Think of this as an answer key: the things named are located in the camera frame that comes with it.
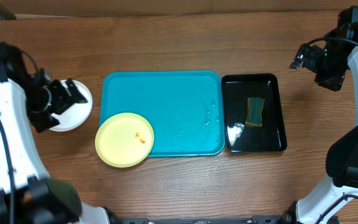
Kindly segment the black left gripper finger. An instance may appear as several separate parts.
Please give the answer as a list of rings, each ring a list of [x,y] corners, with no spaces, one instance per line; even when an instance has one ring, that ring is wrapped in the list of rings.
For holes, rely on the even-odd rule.
[[[68,90],[62,85],[60,80],[55,79],[50,83],[53,108],[69,108],[71,99]]]
[[[78,87],[75,85],[74,81],[69,78],[65,81],[67,90],[69,93],[69,99],[71,103],[87,103],[88,100],[80,93]]]

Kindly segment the white plate with stain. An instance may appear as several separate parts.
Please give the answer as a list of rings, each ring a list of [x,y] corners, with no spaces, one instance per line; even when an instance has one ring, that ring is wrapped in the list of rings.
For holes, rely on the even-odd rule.
[[[77,87],[78,91],[87,100],[86,103],[74,103],[62,114],[53,113],[52,116],[56,118],[60,124],[50,128],[55,132],[67,132],[73,131],[79,128],[89,118],[93,108],[93,97],[90,90],[83,83],[73,80],[73,83]]]

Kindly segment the yellow plate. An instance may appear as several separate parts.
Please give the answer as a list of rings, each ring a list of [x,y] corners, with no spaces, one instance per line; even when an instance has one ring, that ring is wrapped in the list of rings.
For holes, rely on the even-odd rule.
[[[106,164],[127,168],[142,162],[154,145],[150,123],[135,113],[119,113],[107,119],[98,129],[95,148]]]

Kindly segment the green yellow sponge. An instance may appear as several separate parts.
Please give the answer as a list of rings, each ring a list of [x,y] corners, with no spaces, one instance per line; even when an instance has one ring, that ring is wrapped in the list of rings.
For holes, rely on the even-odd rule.
[[[247,99],[247,113],[245,125],[255,128],[261,128],[262,113],[264,109],[265,100],[259,97],[250,97]]]

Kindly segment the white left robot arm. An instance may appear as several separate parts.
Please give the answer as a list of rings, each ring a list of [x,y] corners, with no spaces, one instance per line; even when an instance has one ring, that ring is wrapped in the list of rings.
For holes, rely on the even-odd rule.
[[[119,223],[110,209],[82,202],[71,183],[51,178],[33,137],[80,127],[93,108],[91,92],[42,68],[29,73],[26,55],[0,42],[0,223]]]

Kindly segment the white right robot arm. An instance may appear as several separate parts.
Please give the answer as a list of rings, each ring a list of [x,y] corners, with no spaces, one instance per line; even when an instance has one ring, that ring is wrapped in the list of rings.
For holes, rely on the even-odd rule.
[[[358,200],[358,22],[339,23],[322,38],[324,48],[310,41],[300,46],[291,69],[306,67],[318,85],[338,91],[346,71],[354,83],[354,127],[336,141],[326,156],[326,175],[304,198],[283,214],[282,223],[336,223],[334,215],[349,201]]]

